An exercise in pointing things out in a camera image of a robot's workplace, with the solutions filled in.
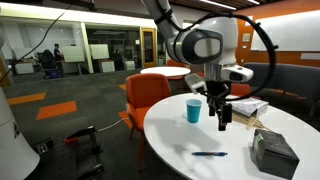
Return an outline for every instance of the tissue box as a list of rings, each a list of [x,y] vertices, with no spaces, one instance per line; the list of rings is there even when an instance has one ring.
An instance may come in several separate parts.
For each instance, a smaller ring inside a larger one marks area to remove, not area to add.
[[[262,172],[292,179],[299,158],[281,134],[256,129],[253,152],[258,169]]]
[[[232,101],[232,110],[245,115],[247,117],[251,117],[256,112],[256,117],[261,116],[265,112],[267,112],[269,103],[266,101],[262,101],[255,98],[243,99],[240,101]]]

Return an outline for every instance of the black box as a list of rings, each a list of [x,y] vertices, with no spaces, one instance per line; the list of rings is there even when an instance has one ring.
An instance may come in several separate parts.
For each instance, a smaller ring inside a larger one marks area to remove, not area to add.
[[[281,134],[256,129],[253,152],[258,169],[262,172],[292,179],[299,158]]]

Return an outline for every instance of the orange wall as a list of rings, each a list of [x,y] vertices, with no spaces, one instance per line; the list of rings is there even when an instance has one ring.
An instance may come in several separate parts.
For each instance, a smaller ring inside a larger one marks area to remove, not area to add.
[[[253,20],[262,19],[273,16],[281,16],[286,14],[293,14],[299,12],[313,11],[320,9],[320,0],[283,0],[259,7],[249,8],[245,10],[236,11],[235,14],[242,14],[246,16],[253,16]],[[238,20],[239,24],[239,40],[238,49],[236,51],[237,63],[242,65],[245,62],[268,62],[268,55],[266,52],[250,51],[253,29],[251,26],[245,26],[245,22]],[[250,33],[250,41],[242,42],[242,35]],[[277,52],[277,63],[298,64],[306,66],[320,67],[319,60],[301,60],[300,56],[303,52]]]

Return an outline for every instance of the gray couch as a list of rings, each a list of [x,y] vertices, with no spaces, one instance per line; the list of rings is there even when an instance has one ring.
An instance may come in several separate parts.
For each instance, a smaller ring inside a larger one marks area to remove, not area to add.
[[[259,87],[267,75],[269,64],[245,63],[243,66],[254,71],[254,76],[248,81],[248,84]],[[277,64],[274,76],[267,88],[280,89],[312,100],[310,116],[313,116],[320,99],[320,68]]]

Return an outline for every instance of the round white table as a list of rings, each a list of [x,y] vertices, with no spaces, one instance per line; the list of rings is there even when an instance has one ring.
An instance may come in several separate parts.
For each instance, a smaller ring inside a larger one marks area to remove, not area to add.
[[[186,120],[185,101],[200,99],[199,122]],[[159,157],[187,179],[282,179],[260,172],[251,158],[255,128],[233,121],[226,131],[218,131],[217,116],[209,117],[206,97],[192,93],[166,98],[147,112],[144,131]],[[260,121],[282,134],[300,159],[293,179],[318,179],[320,133],[302,120],[268,106]],[[196,151],[223,151],[228,155],[193,156]]]
[[[169,76],[182,76],[190,73],[190,69],[184,67],[172,67],[172,66],[159,66],[142,69],[141,74],[144,73],[157,73]]]

